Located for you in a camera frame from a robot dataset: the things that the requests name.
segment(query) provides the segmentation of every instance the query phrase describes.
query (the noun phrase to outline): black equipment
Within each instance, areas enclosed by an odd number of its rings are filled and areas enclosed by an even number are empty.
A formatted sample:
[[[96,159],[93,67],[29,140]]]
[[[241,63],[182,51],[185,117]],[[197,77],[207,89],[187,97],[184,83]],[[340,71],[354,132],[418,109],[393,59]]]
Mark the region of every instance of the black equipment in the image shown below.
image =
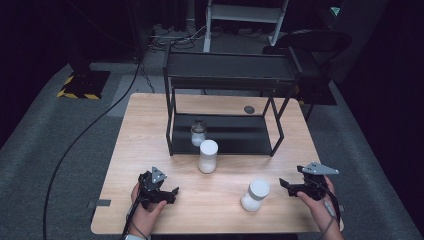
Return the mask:
[[[297,171],[303,173],[304,184],[290,184],[280,178],[280,185],[287,189],[289,196],[297,197],[297,192],[301,191],[315,201],[319,201],[328,194],[336,211],[337,221],[340,223],[340,209],[337,198],[328,188],[324,177],[324,175],[339,174],[339,171],[317,162],[311,162],[306,167],[297,166]]]
[[[138,177],[139,187],[137,198],[128,212],[127,222],[125,223],[121,239],[125,239],[135,210],[140,203],[143,208],[147,210],[150,203],[159,203],[163,200],[165,200],[168,204],[173,204],[175,202],[179,187],[172,190],[172,192],[161,191],[160,187],[162,186],[165,178],[167,178],[167,176],[156,167],[152,167],[152,172],[146,171],[144,174],[140,174]]]

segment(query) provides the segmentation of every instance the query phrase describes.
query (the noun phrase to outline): black curtain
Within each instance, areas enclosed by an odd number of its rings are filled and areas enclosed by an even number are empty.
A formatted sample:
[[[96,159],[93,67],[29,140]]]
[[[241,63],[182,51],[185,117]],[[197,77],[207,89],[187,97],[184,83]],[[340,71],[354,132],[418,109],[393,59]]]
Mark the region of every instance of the black curtain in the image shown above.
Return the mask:
[[[48,0],[61,5],[61,14],[85,58],[113,59],[137,51],[128,1]]]
[[[357,63],[338,87],[424,235],[423,12],[420,0],[389,1]]]
[[[187,0],[160,0],[153,2],[153,21],[163,29],[186,31]]]
[[[67,63],[37,1],[0,6],[0,148],[47,81]]]

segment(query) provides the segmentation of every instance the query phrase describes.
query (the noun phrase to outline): yellow and black hazard tape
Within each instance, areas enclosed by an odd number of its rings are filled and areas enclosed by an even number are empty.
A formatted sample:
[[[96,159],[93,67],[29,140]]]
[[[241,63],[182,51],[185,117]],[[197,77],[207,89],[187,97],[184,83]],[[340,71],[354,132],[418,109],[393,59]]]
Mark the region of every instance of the yellow and black hazard tape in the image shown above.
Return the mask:
[[[85,99],[100,99],[101,98],[100,94],[87,93],[87,92],[84,92],[84,89],[82,90],[79,89],[78,91],[74,91],[74,92],[70,92],[68,89],[67,91],[67,87],[72,83],[73,79],[74,79],[73,74],[69,76],[68,79],[66,79],[65,84],[63,84],[63,87],[60,90],[60,92],[57,94],[57,97],[85,98]]]

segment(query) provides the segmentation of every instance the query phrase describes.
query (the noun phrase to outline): hand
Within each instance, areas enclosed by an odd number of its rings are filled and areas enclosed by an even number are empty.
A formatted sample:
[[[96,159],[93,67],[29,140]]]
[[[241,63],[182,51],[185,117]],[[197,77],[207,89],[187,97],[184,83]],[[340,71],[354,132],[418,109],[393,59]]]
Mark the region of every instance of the hand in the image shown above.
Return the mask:
[[[139,187],[139,183],[137,183],[134,186],[134,189],[131,193],[131,200],[133,203],[135,202],[135,199],[137,198],[138,187]],[[150,204],[147,210],[143,208],[143,205],[139,204],[132,218],[133,224],[130,224],[128,228],[129,234],[138,236],[141,238],[150,236],[150,234],[152,233],[153,227],[156,223],[156,220],[159,217],[159,214],[165,208],[166,204],[167,204],[166,201],[162,201],[158,204]]]
[[[325,181],[327,182],[328,188],[334,194],[335,191],[333,183],[327,176],[324,177]],[[309,207],[311,215],[314,218],[316,224],[318,225],[318,228],[320,229],[321,233],[324,234],[323,239],[343,239],[337,221],[334,219],[334,217],[330,215],[324,204],[324,201],[327,202],[335,213],[334,206],[328,194],[326,194],[323,200],[320,201],[315,201],[304,192],[297,192],[297,196],[306,204],[306,206]]]

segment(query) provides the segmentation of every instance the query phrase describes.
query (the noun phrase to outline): wrist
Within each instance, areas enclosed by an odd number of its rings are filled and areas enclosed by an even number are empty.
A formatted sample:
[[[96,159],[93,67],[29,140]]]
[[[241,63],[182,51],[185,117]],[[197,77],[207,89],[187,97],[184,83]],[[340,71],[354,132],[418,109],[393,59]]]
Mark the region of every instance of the wrist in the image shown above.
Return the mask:
[[[323,234],[322,239],[324,239],[324,240],[329,240],[329,239],[342,240],[342,239],[344,239],[343,235],[340,231],[340,227],[339,227],[339,224],[337,223],[337,221],[333,221],[331,223],[331,225],[328,226],[327,231],[324,230],[324,231],[321,231],[321,232]]]
[[[126,237],[125,240],[147,240],[143,237],[137,236],[137,235],[133,235],[131,233],[129,233]]]
[[[131,221],[130,227],[128,228],[128,234],[131,234],[133,236],[139,237],[141,239],[149,239],[148,236],[150,233],[145,234],[144,231],[140,230],[133,221]]]

